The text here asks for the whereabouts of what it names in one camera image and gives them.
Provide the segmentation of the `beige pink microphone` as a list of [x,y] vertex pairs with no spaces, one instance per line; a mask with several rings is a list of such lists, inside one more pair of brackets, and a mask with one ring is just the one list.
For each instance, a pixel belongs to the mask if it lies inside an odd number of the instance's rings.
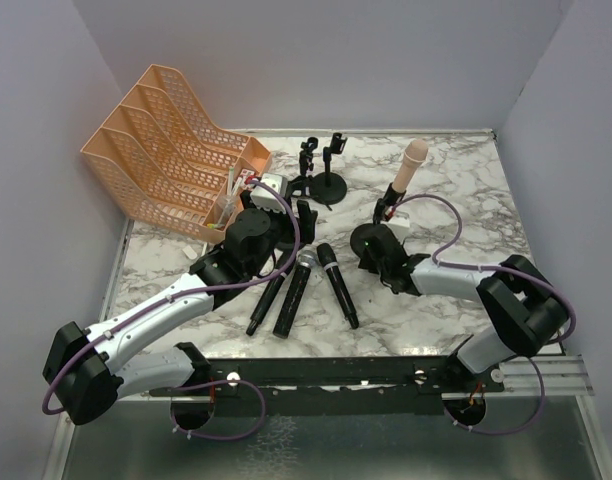
[[420,139],[412,140],[405,148],[400,168],[393,180],[391,187],[394,192],[404,194],[410,184],[413,175],[425,162],[428,155],[428,145]]

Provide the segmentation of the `black stand with round base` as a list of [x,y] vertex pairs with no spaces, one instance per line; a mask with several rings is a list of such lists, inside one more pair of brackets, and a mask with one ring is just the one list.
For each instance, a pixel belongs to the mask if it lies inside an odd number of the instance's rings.
[[[385,216],[387,213],[396,205],[399,200],[403,199],[403,194],[398,194],[392,190],[391,185],[388,186],[386,193],[377,200],[373,210],[372,220],[369,223],[372,224],[385,224]],[[350,237],[350,246],[353,251],[353,231]],[[410,256],[406,264],[406,271],[410,274],[413,266],[410,264]]]

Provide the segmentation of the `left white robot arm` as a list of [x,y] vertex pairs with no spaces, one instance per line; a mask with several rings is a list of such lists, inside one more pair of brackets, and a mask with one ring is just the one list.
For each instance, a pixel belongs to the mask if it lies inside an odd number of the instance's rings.
[[191,343],[137,355],[263,283],[260,272],[276,251],[293,260],[315,234],[318,214],[305,200],[292,202],[260,185],[243,192],[241,200],[244,208],[223,241],[169,287],[119,316],[87,328],[69,322],[55,333],[42,371],[49,385],[44,414],[65,412],[74,424],[85,425],[122,397],[207,378],[206,361]]

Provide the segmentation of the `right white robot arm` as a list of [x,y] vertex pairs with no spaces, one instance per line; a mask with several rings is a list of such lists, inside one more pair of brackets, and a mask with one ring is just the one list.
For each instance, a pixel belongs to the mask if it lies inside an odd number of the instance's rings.
[[395,294],[448,296],[483,306],[491,326],[449,357],[449,368],[459,375],[480,374],[517,356],[531,358],[568,321],[562,300],[524,256],[508,257],[502,272],[440,266],[427,254],[407,254],[384,224],[357,227],[350,245],[359,268],[378,275]]

